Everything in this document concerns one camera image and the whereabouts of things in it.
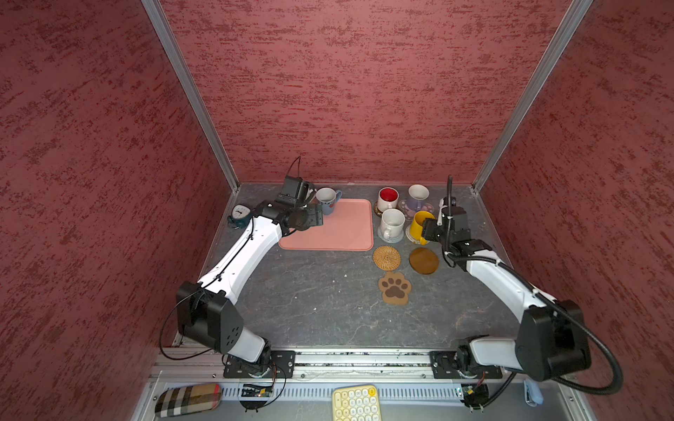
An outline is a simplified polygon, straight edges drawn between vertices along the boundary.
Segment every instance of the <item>coaster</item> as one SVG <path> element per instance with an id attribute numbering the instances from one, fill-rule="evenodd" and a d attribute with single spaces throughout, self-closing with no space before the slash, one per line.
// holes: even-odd
<path id="1" fill-rule="evenodd" d="M 415 214 L 418 212 L 418 211 L 415 211 L 415 210 L 407 207 L 407 200 L 405 200 L 405 199 L 398 202 L 398 210 L 401 211 L 405 215 L 405 220 L 407 222 L 414 219 Z M 432 214 L 433 213 L 433 205 L 426 202 L 426 203 L 424 203 L 424 205 L 421 207 L 421 209 L 419 211 L 426 211 L 426 212 L 429 212 L 429 213 Z"/>
<path id="2" fill-rule="evenodd" d="M 379 228 L 377 228 L 377 235 L 379 236 L 379 238 L 381 238 L 382 240 L 384 240 L 386 242 L 400 242 L 400 240 L 402 240 L 402 237 L 405 236 L 405 233 L 403 233 L 403 231 L 400 231 L 400 234 L 397 237 L 392 237 L 392 238 L 389 237 L 389 239 L 387 240 L 386 238 L 384 238 L 383 235 L 381 235 L 381 233 L 379 232 Z"/>
<path id="3" fill-rule="evenodd" d="M 372 254 L 372 260 L 380 269 L 392 271 L 400 266 L 400 253 L 391 246 L 381 246 Z"/>
<path id="4" fill-rule="evenodd" d="M 379 208 L 377 207 L 377 202 L 375 202 L 375 207 L 373 208 L 373 210 L 375 211 L 375 215 L 381 218 L 381 214 L 383 214 L 383 212 L 380 211 Z"/>
<path id="5" fill-rule="evenodd" d="M 410 234 L 410 228 L 412 228 L 411 225 L 408 225 L 407 228 L 405 228 L 405 235 L 407 236 L 407 239 L 415 244 L 421 245 L 421 241 L 417 240 Z"/>
<path id="6" fill-rule="evenodd" d="M 404 306 L 410 299 L 412 284 L 405 279 L 402 272 L 387 271 L 386 275 L 379 279 L 379 290 L 385 303 Z"/>
<path id="7" fill-rule="evenodd" d="M 422 275 L 430 275 L 437 270 L 440 260 L 431 249 L 419 247 L 410 253 L 410 266 Z"/>

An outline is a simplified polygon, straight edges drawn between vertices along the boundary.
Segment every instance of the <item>clock face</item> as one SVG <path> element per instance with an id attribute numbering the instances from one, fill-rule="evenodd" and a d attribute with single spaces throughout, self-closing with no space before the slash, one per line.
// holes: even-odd
<path id="1" fill-rule="evenodd" d="M 232 209 L 232 218 L 240 220 L 241 218 L 244 218 L 246 215 L 250 213 L 251 210 L 245 207 L 244 205 L 236 205 L 234 206 L 234 209 Z"/>

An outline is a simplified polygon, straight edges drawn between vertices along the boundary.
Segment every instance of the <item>enclosure wall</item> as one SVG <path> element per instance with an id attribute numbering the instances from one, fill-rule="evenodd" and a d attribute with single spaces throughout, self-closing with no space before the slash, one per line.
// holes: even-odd
<path id="1" fill-rule="evenodd" d="M 140 1 L 2 2 L 0 63 L 0 419 L 126 421 L 228 185 Z"/>
<path id="2" fill-rule="evenodd" d="M 164 0 L 242 181 L 471 183 L 569 0 Z"/>
<path id="3" fill-rule="evenodd" d="M 674 414 L 673 75 L 674 3 L 595 0 L 483 190 L 517 269 L 622 363 L 600 420 Z"/>

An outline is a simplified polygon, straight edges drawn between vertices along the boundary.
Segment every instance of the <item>pink tray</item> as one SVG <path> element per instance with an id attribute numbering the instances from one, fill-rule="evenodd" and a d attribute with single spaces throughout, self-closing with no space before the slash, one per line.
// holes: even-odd
<path id="1" fill-rule="evenodd" d="M 323 225 L 278 242 L 286 250 L 368 251 L 374 244 L 372 203 L 367 199 L 341 199 L 332 214 L 323 215 Z"/>

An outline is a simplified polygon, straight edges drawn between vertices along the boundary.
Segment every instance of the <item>yellow keyboard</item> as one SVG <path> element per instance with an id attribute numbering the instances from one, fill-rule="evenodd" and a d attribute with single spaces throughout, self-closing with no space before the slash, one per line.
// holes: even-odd
<path id="1" fill-rule="evenodd" d="M 352 386 L 332 392 L 334 421 L 381 421 L 379 394 L 373 385 Z"/>

